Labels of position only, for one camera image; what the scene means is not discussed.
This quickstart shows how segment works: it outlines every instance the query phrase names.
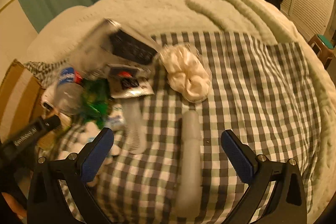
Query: screw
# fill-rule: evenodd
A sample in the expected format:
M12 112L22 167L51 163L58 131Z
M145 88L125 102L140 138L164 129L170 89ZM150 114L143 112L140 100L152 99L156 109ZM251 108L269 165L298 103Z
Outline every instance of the screw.
M45 162L45 157L40 157L37 161L39 164L42 164Z
M260 155L258 155L258 159L259 159L260 161L266 161L266 160L267 160L267 157L266 157L265 155L263 155L263 154L260 154Z
M77 158L77 153L71 153L71 154L68 156L68 159L69 159L69 160L74 160L75 158Z
M290 160L289 160L289 163L290 163L291 165L296 165L296 160L294 160L294 159L290 159Z

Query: stool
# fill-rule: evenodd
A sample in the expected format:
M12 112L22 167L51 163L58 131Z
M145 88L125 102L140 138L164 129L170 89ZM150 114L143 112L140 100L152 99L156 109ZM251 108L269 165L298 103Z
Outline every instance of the stool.
M324 68L327 69L334 56L334 46L321 34L314 35L308 45L321 60Z

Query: blue rubber pad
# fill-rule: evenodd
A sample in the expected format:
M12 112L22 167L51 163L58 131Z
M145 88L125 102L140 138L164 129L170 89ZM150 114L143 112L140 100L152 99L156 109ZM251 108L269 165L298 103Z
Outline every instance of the blue rubber pad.
M101 137L81 165L81 180L84 183L93 181L113 145L113 131L109 128L103 128L103 130L106 129L106 133Z
M253 180L253 166L231 137L229 130L225 130L220 138L222 148L236 170L241 182L250 184Z

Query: gray cylindrical handle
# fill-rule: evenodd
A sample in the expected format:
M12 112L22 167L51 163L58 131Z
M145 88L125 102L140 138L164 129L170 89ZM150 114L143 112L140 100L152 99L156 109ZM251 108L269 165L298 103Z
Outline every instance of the gray cylindrical handle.
M175 212L178 217L195 218L200 213L201 187L201 126L196 111L187 111L182 119L183 151L181 183L178 188Z

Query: green stool top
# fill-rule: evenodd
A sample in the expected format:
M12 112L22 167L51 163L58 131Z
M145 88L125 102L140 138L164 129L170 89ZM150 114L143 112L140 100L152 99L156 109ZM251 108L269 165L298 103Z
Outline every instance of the green stool top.
M317 35L319 37L319 39L321 39L321 41L323 42L324 45L326 45L329 49L333 50L334 46L329 42L328 39L325 38L325 36L318 34Z

